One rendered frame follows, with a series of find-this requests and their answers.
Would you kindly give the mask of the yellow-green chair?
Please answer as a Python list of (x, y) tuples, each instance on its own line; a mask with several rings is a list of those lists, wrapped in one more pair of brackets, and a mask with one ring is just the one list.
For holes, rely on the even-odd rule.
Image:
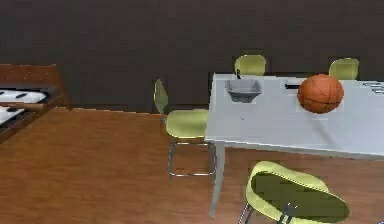
[(239, 75), (263, 76), (266, 59), (262, 55), (242, 55), (235, 60), (234, 70)]
[(249, 224), (255, 211), (276, 224), (337, 224), (350, 214), (348, 204), (320, 178), (271, 161), (253, 167), (237, 224)]
[[(153, 101), (161, 115), (166, 133), (172, 138), (167, 159), (169, 180), (174, 177), (209, 176), (214, 179), (216, 173), (216, 155), (212, 143), (206, 142), (205, 131), (208, 119), (207, 109), (186, 109), (166, 112), (169, 105), (167, 91), (161, 79), (154, 82)], [(209, 153), (209, 171), (206, 173), (175, 173), (173, 161), (178, 145), (206, 146)]]
[(359, 60), (355, 58), (337, 59), (330, 64), (329, 74), (339, 80), (356, 80), (359, 74)]

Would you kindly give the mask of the grey bowl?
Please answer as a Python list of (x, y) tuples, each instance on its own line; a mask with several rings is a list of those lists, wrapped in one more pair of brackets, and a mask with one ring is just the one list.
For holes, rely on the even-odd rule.
[(262, 93), (260, 83), (252, 79), (226, 80), (225, 88), (233, 102), (251, 103)]

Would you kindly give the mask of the white table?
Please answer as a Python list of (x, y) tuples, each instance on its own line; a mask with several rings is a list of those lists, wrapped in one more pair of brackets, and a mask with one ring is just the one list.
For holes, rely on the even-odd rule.
[(211, 216), (220, 198), (227, 147), (384, 159), (384, 94), (376, 93), (368, 81), (344, 80), (341, 105), (313, 114), (285, 87), (299, 83), (299, 78), (250, 76), (262, 90), (250, 103), (231, 100), (225, 82), (235, 78), (215, 74), (212, 81), (205, 133), (205, 140), (216, 146)]

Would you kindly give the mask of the orange basketball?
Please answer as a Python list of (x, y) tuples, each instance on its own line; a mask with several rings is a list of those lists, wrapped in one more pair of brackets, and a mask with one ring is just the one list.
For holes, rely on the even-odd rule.
[(315, 114), (329, 113), (339, 107), (344, 98), (341, 82), (333, 76), (317, 74), (306, 78), (298, 88), (299, 105)]

